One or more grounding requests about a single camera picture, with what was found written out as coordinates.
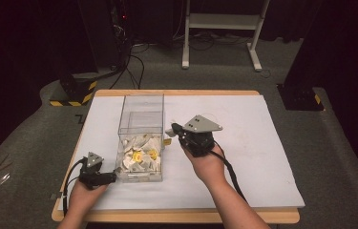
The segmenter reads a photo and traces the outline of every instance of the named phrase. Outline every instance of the transparent container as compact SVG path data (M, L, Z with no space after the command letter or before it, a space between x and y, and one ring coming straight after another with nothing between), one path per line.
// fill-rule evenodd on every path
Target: transparent container
M122 182L162 181L164 95L124 97L116 174Z

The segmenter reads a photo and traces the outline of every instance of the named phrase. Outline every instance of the white shelf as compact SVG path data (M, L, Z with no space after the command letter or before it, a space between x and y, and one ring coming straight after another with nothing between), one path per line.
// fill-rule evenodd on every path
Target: white shelf
M191 13L189 28L255 30L259 15Z
M265 13L270 0L262 0L263 8L258 15L239 15L239 14L213 14L213 13L191 13L190 0L187 0L186 16L185 16L185 33L184 45L182 52L181 66L183 69L190 67L190 49L189 36L190 28L199 29L224 29L224 30L242 30L254 31L253 40L247 44L247 50L253 62L256 72L262 70L259 57L256 54L256 45L259 40L260 31L262 30Z

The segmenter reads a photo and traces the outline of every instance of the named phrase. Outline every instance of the right hand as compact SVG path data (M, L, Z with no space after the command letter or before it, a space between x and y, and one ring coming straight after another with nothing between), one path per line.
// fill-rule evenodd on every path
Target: right hand
M219 158L211 154L193 157L184 147L181 146L181 148L193 164L197 177L204 182L206 186L226 182L224 164ZM223 156L221 148L217 145L214 146L212 151L220 156Z

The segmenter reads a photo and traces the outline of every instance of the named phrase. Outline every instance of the yellow and black tape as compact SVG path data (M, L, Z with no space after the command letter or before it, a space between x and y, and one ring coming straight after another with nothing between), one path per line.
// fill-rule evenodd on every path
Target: yellow and black tape
M63 106L85 106L90 99L93 97L93 92L95 90L95 85L97 81L92 82L86 92L82 92L79 95L79 99L50 99L50 103L54 107L63 107Z
M315 101L317 104L321 104L321 98L317 94L315 94Z

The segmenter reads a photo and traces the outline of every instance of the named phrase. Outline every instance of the yellow object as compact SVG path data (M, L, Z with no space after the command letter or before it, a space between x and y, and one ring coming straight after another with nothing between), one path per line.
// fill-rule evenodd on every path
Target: yellow object
M148 155L151 157L151 159L156 160L158 158L158 151L155 149L152 149L148 151Z
M164 139L164 140L163 140L163 144L164 144L164 145L170 145L170 144L172 144L172 138L166 138L166 139Z
M136 162L141 162L142 161L142 153L141 152L134 152L132 154L132 160L136 161Z

